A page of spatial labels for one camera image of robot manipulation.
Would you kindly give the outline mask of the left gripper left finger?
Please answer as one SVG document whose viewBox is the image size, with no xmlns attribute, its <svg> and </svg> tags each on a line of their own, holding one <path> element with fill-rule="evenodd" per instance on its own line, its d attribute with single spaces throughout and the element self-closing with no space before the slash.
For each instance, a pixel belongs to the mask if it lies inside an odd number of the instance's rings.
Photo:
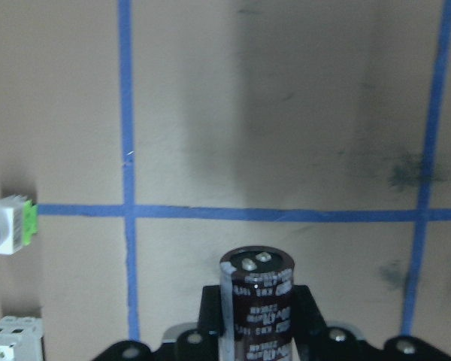
<svg viewBox="0 0 451 361">
<path fill-rule="evenodd" d="M 223 329 L 220 288 L 218 285 L 204 286 L 197 323 L 177 337 L 176 360 L 219 360 Z"/>
</svg>

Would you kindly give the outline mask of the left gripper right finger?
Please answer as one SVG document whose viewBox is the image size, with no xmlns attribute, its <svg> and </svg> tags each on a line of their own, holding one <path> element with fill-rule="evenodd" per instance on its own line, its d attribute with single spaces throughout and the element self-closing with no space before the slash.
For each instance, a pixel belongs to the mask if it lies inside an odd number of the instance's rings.
<svg viewBox="0 0 451 361">
<path fill-rule="evenodd" d="M 293 287 L 292 336 L 301 361 L 364 359 L 357 337 L 345 326 L 327 324 L 305 285 Z"/>
</svg>

